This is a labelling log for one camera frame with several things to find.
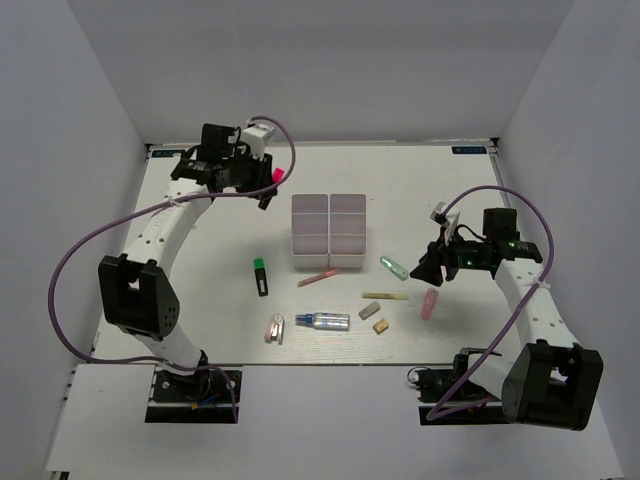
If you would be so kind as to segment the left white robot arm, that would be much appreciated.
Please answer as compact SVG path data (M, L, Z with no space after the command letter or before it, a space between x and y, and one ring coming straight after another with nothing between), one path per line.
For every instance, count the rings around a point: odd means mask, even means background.
M271 126L245 128L206 124L198 145L189 148L170 174L166 204L117 257L98 267L106 321L136 338L177 376L177 387L199 399L211 387L200 366L204 354L178 324L180 302L170 271L182 245L217 194L228 192L257 200L266 209L277 193L272 156L266 148Z

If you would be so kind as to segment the green black highlighter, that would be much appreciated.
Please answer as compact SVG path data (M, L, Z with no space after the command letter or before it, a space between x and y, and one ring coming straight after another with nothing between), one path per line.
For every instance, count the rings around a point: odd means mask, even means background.
M268 295L269 291L264 259L262 257L255 258L253 260L253 267L258 295L260 297L265 297Z

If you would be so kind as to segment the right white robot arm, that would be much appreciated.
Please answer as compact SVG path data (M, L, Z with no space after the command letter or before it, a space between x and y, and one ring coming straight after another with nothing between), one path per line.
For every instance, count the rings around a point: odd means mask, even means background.
M489 402L499 402L501 420L581 431L596 400L604 363L598 351L582 347L570 332L545 284L537 246L521 240L517 213L489 208L483 213L481 235L473 240L460 233L459 211L445 203L431 214L440 226L413 279L436 287L461 270L487 271L504 295L516 320L521 351L511 360L498 351L463 348L451 366L415 367L407 374L421 402L424 422L439 420L434 406L445 402L458 419Z

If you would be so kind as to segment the pink black highlighter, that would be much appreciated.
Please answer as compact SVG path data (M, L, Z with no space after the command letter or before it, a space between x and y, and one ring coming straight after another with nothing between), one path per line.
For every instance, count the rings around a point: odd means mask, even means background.
M275 168L272 173L272 186L273 189L283 180L285 171L281 168Z

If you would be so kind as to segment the green translucent correction tape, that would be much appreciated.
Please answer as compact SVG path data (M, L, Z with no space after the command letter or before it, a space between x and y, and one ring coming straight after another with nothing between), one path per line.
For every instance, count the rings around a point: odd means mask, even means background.
M408 279L409 272L407 271L407 269L390 257L381 256L380 263L399 280L406 281Z

